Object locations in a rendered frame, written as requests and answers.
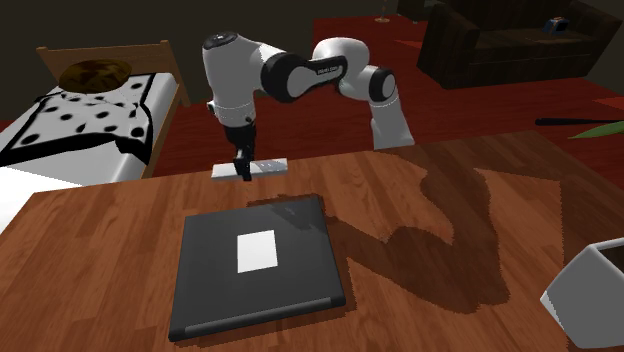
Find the dark brown sofa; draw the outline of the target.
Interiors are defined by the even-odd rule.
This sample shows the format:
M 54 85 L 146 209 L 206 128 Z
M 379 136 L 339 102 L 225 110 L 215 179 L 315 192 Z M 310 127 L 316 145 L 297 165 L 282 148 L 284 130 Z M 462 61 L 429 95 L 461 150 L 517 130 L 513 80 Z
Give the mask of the dark brown sofa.
M 558 16 L 566 31 L 544 33 Z M 583 77 L 621 25 L 580 0 L 447 0 L 432 9 L 417 67 L 445 89 Z

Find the green plant leaf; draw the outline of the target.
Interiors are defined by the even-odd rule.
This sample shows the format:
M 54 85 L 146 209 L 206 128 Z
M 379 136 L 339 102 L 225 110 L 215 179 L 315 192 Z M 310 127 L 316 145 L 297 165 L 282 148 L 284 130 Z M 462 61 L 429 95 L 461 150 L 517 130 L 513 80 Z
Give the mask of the green plant leaf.
M 624 134 L 624 121 L 609 123 L 594 127 L 582 133 L 572 136 L 572 139 L 587 139 L 609 136 L 614 134 Z

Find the small blue box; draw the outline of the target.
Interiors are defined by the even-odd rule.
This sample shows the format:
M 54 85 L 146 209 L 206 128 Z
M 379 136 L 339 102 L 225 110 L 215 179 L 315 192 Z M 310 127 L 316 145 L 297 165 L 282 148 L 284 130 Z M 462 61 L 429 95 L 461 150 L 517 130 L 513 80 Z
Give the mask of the small blue box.
M 546 21 L 542 31 L 549 35 L 564 33 L 569 25 L 569 20 L 565 17 L 554 17 Z

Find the white angular plant pot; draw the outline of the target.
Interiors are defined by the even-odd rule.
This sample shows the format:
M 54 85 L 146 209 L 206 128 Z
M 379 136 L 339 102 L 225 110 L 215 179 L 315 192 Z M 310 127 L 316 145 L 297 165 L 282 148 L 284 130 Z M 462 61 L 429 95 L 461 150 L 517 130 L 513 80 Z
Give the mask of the white angular plant pot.
M 624 346 L 624 237 L 586 246 L 540 302 L 577 347 Z

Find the white black-dotted blanket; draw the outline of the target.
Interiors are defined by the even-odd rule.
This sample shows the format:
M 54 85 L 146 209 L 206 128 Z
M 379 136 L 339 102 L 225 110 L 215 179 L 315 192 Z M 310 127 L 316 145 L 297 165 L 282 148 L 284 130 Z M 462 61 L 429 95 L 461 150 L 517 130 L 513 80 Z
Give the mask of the white black-dotted blanket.
M 24 125 L 0 149 L 0 166 L 113 142 L 120 153 L 150 162 L 153 121 L 145 101 L 154 74 L 132 75 L 118 89 L 94 94 L 63 89 L 41 96 Z

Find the brown round pillow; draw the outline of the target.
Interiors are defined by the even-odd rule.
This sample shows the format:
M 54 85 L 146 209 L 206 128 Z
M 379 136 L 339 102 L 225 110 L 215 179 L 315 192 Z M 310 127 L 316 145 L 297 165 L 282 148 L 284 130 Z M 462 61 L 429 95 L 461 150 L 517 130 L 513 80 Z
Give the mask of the brown round pillow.
M 120 88 L 132 73 L 132 66 L 117 59 L 86 60 L 69 66 L 58 86 L 68 92 L 99 94 Z

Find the black closed laptop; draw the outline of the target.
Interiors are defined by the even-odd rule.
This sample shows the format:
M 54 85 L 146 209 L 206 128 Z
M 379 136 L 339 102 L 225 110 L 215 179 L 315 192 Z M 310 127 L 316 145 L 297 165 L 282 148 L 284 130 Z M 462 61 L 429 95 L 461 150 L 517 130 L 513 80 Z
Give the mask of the black closed laptop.
M 321 200 L 186 218 L 172 342 L 344 305 Z

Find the black baseball bat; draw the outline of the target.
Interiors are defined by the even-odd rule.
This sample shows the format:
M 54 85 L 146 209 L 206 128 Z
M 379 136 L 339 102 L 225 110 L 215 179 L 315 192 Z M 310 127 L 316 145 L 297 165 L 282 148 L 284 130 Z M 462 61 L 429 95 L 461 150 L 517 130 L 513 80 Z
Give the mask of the black baseball bat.
M 534 123 L 536 126 L 563 126 L 563 125 L 582 125 L 582 124 L 611 124 L 624 122 L 624 120 L 604 120 L 604 119 L 584 119 L 584 118 L 537 118 Z

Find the wooden bed with white mattress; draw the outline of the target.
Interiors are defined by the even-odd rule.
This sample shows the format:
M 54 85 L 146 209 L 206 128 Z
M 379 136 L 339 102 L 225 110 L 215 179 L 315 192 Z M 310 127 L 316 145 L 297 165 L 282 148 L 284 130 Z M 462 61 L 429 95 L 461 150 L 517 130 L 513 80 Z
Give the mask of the wooden bed with white mattress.
M 151 177 L 178 105 L 190 104 L 173 50 L 166 40 L 157 44 L 94 48 L 51 50 L 39 47 L 36 51 L 58 84 L 61 74 L 69 66 L 86 60 L 117 59 L 132 66 L 130 76 L 154 74 L 145 101 L 153 121 L 152 153 L 150 162 L 144 164 L 132 154 L 120 153 L 116 145 L 109 142 L 85 150 L 0 166 L 0 233 L 34 193 Z M 29 110 L 0 132 L 0 149 L 34 112 L 36 100 Z

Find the white remote control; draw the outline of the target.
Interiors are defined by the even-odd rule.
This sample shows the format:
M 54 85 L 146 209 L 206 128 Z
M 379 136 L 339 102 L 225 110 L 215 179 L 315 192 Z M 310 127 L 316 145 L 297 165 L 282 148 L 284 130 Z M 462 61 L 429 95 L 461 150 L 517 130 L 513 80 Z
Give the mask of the white remote control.
M 230 163 L 214 164 L 211 178 L 213 180 L 242 179 L 251 181 L 253 178 L 287 172 L 288 161 L 286 158 L 252 161 L 235 159 Z

